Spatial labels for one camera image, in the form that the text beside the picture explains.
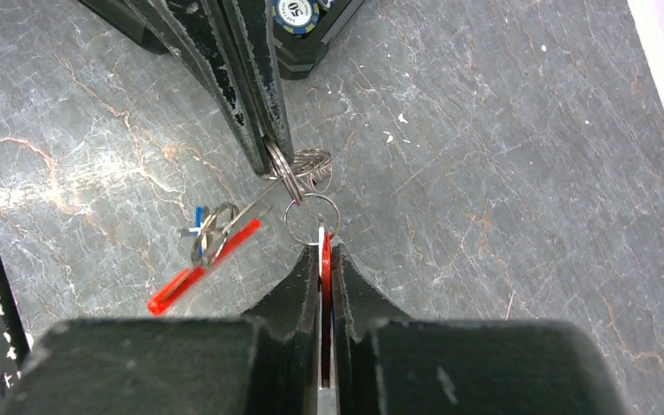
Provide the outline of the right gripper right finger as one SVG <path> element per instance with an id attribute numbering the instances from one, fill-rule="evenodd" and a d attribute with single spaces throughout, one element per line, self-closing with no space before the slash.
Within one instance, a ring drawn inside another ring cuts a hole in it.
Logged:
<path id="1" fill-rule="evenodd" d="M 595 342 L 550 319 L 420 320 L 332 251 L 341 414 L 623 414 Z"/>

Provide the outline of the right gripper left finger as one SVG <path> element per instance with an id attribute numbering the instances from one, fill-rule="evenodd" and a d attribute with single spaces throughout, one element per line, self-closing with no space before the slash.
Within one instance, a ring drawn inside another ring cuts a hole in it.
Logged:
<path id="1" fill-rule="evenodd" d="M 8 414 L 313 414 L 318 254 L 230 318 L 73 319 L 35 345 Z"/>

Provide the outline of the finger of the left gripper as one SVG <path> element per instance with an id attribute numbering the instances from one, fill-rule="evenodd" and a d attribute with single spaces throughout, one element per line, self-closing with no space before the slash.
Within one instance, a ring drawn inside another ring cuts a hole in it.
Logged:
<path id="1" fill-rule="evenodd" d="M 257 176 L 271 173 L 259 112 L 220 1 L 127 3 L 210 93 Z"/>
<path id="2" fill-rule="evenodd" d="M 268 143 L 276 146 L 281 160 L 292 163 L 294 149 L 278 71 L 271 6 L 267 1 L 221 1 L 220 5 L 239 59 L 239 82 L 245 89 L 261 165 L 271 165 Z"/>

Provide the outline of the keyring with blue red tags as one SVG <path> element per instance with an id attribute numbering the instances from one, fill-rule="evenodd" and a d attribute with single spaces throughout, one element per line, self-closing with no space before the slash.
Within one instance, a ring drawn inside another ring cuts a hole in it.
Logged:
<path id="1" fill-rule="evenodd" d="M 342 223 L 337 205 L 325 192 L 332 180 L 332 156 L 327 150 L 309 148 L 297 150 L 291 163 L 287 163 L 278 148 L 272 147 L 271 172 L 263 178 L 269 182 L 264 190 L 245 207 L 226 201 L 217 207 L 199 206 L 195 210 L 195 224 L 180 233 L 193 239 L 189 267 L 180 271 L 158 293 L 151 297 L 147 310 L 153 316 L 163 315 L 184 293 L 201 278 L 208 275 L 221 261 L 246 243 L 260 228 L 258 218 L 248 219 L 249 213 L 265 196 L 283 184 L 290 193 L 290 202 L 284 210 L 284 227 L 297 243 L 321 247 L 333 239 Z M 289 212 L 306 199 L 317 199 L 329 204 L 335 212 L 335 224 L 331 227 L 320 222 L 320 240 L 305 241 L 297 237 L 289 224 Z"/>

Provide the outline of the key with red tag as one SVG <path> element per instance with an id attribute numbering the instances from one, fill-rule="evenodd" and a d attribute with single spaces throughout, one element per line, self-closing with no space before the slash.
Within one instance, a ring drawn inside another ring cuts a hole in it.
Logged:
<path id="1" fill-rule="evenodd" d="M 332 387 L 333 370 L 333 295 L 332 295 L 332 239 L 336 230 L 328 227 L 324 219 L 318 220 L 317 242 L 309 246 L 317 250 L 318 323 L 319 323 L 319 369 L 317 390 Z"/>

